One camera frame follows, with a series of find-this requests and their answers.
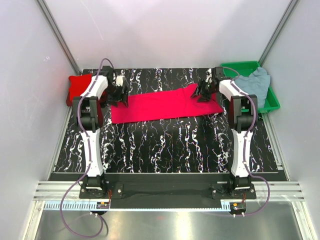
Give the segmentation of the magenta t shirt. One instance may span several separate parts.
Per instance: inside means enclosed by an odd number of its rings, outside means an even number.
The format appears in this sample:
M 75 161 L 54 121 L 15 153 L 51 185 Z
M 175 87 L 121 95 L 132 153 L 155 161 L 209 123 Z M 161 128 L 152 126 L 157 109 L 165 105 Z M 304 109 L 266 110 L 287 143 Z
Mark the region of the magenta t shirt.
M 192 98 L 196 87 L 197 84 L 192 83 L 176 90 L 131 95 L 128 97 L 128 107 L 122 103 L 111 107 L 111 121 L 113 124 L 124 124 L 223 112 L 215 95 L 208 102 L 198 102 L 199 96 Z

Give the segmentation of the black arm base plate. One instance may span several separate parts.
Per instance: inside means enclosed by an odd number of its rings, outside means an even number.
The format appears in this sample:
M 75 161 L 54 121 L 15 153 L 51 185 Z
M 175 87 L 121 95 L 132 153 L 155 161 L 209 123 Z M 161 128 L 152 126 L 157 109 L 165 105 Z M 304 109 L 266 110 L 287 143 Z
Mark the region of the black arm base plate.
M 107 173 L 82 180 L 82 198 L 101 198 L 108 193 L 115 199 L 188 195 L 218 200 L 257 198 L 249 177 L 238 180 L 229 173 Z

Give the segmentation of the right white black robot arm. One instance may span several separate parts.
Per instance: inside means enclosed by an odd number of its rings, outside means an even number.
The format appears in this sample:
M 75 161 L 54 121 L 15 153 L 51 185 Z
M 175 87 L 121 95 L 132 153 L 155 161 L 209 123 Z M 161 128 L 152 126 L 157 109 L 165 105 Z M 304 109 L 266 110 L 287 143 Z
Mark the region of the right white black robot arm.
M 233 162 L 227 183 L 221 187 L 221 194 L 242 199 L 250 191 L 250 147 L 253 128 L 258 119 L 258 98 L 236 85 L 240 74 L 230 67 L 213 67 L 206 71 L 192 98 L 208 102 L 212 95 L 220 93 L 229 100 L 228 124 L 233 134 Z

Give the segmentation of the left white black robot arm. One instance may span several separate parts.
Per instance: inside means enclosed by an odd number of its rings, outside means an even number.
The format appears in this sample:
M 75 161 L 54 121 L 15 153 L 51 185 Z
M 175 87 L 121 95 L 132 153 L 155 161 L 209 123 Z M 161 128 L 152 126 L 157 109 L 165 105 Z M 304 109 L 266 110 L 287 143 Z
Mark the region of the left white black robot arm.
M 108 65 L 102 66 L 90 77 L 80 96 L 72 99 L 75 123 L 84 146 L 85 172 L 79 178 L 81 199 L 102 199 L 111 196 L 101 159 L 100 132 L 104 123 L 100 100 L 114 107 L 118 103 L 129 106 L 126 77 L 117 75 Z

